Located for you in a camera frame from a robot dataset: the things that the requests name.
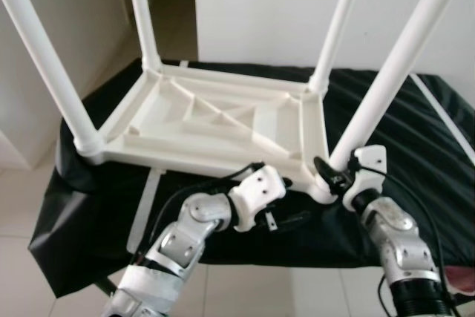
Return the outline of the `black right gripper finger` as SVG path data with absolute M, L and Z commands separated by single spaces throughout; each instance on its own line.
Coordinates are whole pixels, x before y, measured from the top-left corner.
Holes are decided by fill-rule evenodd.
M 342 184 L 342 173 L 335 170 L 326 160 L 316 155 L 313 158 L 313 165 L 318 172 L 320 178 L 326 182 L 326 184 Z

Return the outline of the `white plastic table top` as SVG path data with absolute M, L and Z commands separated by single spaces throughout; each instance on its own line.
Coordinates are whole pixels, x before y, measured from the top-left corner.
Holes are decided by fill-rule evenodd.
M 130 62 L 82 101 L 105 161 L 224 177 L 262 162 L 292 189 L 335 202 L 315 159 L 330 157 L 323 94 L 305 82 Z

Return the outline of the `white plastic table leg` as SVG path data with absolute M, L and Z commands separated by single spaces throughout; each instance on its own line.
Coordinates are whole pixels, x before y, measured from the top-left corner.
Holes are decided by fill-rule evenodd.
M 131 2 L 142 54 L 140 57 L 142 68 L 145 72 L 159 73 L 163 64 L 157 52 L 149 2 L 148 0 L 131 0 Z
M 337 0 L 335 12 L 332 13 L 330 27 L 321 46 L 318 62 L 308 81 L 309 92 L 319 94 L 320 97 L 326 96 L 328 91 L 333 60 L 335 60 L 353 5 L 354 0 Z
M 419 0 L 390 50 L 378 76 L 356 109 L 330 155 L 330 167 L 343 170 L 356 148 L 364 146 L 393 102 L 421 55 L 425 43 L 445 14 L 450 0 Z
M 28 55 L 33 60 L 45 87 L 73 134 L 73 144 L 89 163 L 99 165 L 105 161 L 105 141 L 85 110 L 76 89 L 62 65 L 60 56 L 45 32 L 45 28 L 31 0 L 1 0 L 17 29 Z

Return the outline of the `black tablecloth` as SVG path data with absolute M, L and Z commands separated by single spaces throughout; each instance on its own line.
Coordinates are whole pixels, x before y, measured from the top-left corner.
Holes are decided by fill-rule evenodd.
M 383 194 L 420 224 L 425 242 L 439 235 L 442 260 L 475 265 L 475 167 L 448 124 L 442 106 L 466 141 L 474 140 L 474 110 L 440 76 L 421 75 L 427 92 L 406 79 L 371 134 L 387 150 Z M 92 166 L 73 147 L 68 127 L 59 131 L 43 204 L 28 243 L 56 297 L 90 286 L 132 261 L 126 249 L 145 189 L 148 168 L 122 162 Z M 378 253 L 358 218 L 340 204 L 321 205 L 290 192 L 284 213 L 311 218 L 289 232 L 228 231 L 208 239 L 201 263 L 271 267 L 376 267 Z

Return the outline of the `white fabric strip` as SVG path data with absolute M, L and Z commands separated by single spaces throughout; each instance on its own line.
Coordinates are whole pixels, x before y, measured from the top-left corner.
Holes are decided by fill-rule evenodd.
M 444 107 L 441 106 L 441 103 L 437 98 L 430 92 L 423 80 L 420 79 L 420 76 L 417 73 L 410 73 L 410 78 L 413 80 L 413 83 L 421 91 L 425 99 L 430 103 L 432 109 L 438 114 L 442 122 L 445 124 L 445 127 L 451 132 L 452 136 L 455 138 L 455 141 L 459 144 L 460 148 L 465 152 L 466 157 L 471 161 L 472 164 L 475 164 L 475 150 L 471 144 L 466 140 L 466 137 L 460 131 L 459 127 L 454 122 L 453 118 L 449 116 L 448 112 Z
M 192 157 L 204 141 L 189 128 L 197 107 L 187 83 L 189 65 L 189 60 L 180 60 L 146 71 L 137 59 L 117 75 L 129 89 L 110 117 L 110 148 L 121 160 L 155 171 L 140 195 L 128 250 L 142 246 L 151 231 L 160 172 L 197 167 Z

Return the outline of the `pink cloth piece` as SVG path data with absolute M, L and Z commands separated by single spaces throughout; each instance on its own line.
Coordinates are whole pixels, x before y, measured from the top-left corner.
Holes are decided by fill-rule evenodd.
M 449 286 L 458 293 L 473 295 L 475 293 L 475 267 L 445 267 Z

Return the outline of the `black metal stand leg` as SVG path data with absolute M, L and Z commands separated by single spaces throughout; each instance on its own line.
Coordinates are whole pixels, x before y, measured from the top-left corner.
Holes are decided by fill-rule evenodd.
M 98 287 L 98 289 L 101 290 L 106 296 L 112 296 L 118 290 L 116 284 L 108 277 L 95 280 L 93 284 L 95 287 Z
M 451 303 L 452 307 L 462 308 L 462 307 L 474 307 L 475 296 L 466 295 L 464 293 L 447 293 L 447 298 Z

